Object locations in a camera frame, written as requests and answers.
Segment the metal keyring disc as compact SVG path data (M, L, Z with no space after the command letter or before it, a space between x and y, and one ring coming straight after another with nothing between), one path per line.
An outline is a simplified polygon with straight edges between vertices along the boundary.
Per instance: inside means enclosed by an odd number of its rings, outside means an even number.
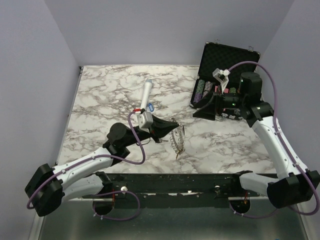
M170 137L171 147L177 155L177 150L185 149L184 136L182 134L182 124L179 123L179 127L172 130L170 134L171 134L171 137Z

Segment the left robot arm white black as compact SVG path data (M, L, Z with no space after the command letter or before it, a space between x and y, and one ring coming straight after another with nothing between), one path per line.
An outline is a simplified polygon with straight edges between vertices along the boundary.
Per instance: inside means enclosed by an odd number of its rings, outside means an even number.
M25 187L28 196L27 209L34 209L38 216L55 211L67 197L67 189L98 170L109 168L119 162L142 165L146 153L142 141L153 139L156 143L179 127L174 121L152 116L148 130L139 126L125 126L117 122L107 134L107 141L94 152L64 165L50 167L43 164L35 171Z

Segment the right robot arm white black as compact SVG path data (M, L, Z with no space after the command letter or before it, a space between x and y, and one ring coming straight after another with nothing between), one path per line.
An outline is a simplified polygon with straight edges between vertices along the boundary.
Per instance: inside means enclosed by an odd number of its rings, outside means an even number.
M193 117L214 121L217 116L236 110L235 119L246 120L258 135L276 170L276 178L251 171L235 174L230 191L241 196L247 190L268 197L271 204L281 209L309 201L320 183L320 174L300 160L288 140L282 135L271 105L261 99L262 79L255 72L243 72L235 93L225 93L229 71L216 69L212 75L220 83L205 96L208 102Z

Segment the purple green chip stack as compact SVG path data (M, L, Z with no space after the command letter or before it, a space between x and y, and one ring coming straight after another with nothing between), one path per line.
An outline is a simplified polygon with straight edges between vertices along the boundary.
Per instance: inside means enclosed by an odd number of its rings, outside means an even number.
M197 83L197 86L196 86L194 98L193 98L193 101L192 101L193 105L198 103L202 99L204 87L205 87L205 81L203 79L199 79L198 83Z

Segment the purple grey chip stack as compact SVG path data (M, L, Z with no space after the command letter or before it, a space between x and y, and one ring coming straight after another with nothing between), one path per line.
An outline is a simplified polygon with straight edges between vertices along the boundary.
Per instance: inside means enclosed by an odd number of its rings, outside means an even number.
M213 83L210 81L207 81L204 85L203 93L202 93L202 99L210 92L211 88L213 86Z

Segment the blue tag key by microphone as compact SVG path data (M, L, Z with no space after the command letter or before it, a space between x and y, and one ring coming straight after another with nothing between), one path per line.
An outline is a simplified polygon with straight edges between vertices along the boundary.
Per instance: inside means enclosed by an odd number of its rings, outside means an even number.
M147 106L146 106L146 110L148 112L152 113L155 110L153 104L152 103L148 103Z

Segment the red playing cards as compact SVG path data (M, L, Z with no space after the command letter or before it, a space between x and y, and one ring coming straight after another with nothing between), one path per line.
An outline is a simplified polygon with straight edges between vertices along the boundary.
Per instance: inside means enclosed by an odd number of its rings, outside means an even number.
M215 92L218 92L218 91L219 91L219 87L220 87L220 86L216 85L215 88L214 88L214 91L215 91ZM224 93L226 93L226 94L229 93L229 89L228 89L228 88L225 88L225 89L224 89Z

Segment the white microphone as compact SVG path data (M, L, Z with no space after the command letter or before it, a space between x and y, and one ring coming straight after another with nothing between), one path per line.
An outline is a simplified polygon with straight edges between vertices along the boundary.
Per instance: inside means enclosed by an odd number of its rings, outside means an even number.
M140 109L145 109L147 107L147 103L149 101L150 92L153 86L153 82L151 79L147 79L144 83L143 93L140 103Z

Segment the black poker chip case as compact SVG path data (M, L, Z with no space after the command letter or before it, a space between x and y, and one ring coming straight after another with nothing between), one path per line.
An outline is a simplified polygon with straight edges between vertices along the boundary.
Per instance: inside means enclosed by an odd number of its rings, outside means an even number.
M242 73L254 72L261 57L252 47L248 49L216 42L204 45L197 79L190 99L195 109L193 118L205 120L242 119L235 101Z

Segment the black mounting rail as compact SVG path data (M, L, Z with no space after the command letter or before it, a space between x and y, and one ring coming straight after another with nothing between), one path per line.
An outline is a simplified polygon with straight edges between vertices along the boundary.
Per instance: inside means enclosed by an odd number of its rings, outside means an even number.
M102 173L103 188L93 206L99 212L116 209L227 208L229 199L257 196L239 188L234 174ZM112 193L102 196L101 193Z

